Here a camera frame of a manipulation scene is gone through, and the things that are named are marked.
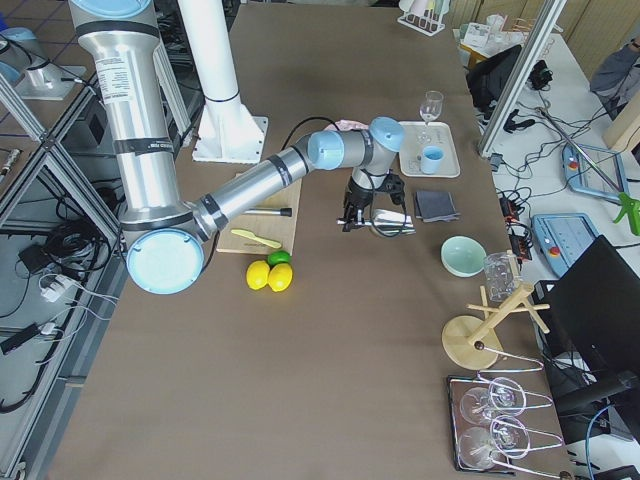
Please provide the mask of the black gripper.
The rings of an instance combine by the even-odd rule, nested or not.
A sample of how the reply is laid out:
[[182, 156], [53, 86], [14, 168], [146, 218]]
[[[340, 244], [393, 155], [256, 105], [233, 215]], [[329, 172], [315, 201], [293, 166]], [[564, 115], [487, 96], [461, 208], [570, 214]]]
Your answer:
[[367, 170], [358, 170], [365, 176], [364, 186], [360, 186], [351, 177], [344, 195], [343, 209], [341, 217], [342, 231], [348, 233], [353, 228], [364, 228], [368, 226], [368, 219], [364, 210], [371, 207], [377, 194], [387, 194], [394, 205], [404, 207], [404, 182], [391, 170], [385, 174], [374, 175]]

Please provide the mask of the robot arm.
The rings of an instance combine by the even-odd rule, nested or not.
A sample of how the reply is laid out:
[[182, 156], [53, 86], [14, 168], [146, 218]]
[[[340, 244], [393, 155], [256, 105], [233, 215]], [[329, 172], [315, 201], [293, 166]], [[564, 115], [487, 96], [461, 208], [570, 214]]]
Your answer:
[[345, 212], [356, 218], [389, 176], [404, 139], [396, 120], [378, 117], [365, 129], [320, 131], [263, 158], [267, 120], [241, 101], [222, 5], [183, 1], [179, 10], [205, 98], [194, 157], [247, 165], [194, 202], [184, 201], [177, 186], [154, 58], [161, 35], [153, 3], [70, 3], [78, 41], [94, 59], [128, 204], [121, 221], [126, 266], [153, 294], [190, 287], [203, 270], [207, 240], [312, 171], [351, 170]]

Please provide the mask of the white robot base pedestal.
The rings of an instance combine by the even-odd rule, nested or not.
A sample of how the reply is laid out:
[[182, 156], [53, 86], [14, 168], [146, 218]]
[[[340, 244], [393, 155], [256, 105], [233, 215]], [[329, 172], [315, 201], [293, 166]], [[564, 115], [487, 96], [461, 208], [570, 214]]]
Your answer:
[[268, 119], [252, 116], [241, 100], [222, 3], [185, 0], [179, 9], [205, 100], [194, 159], [258, 163]]

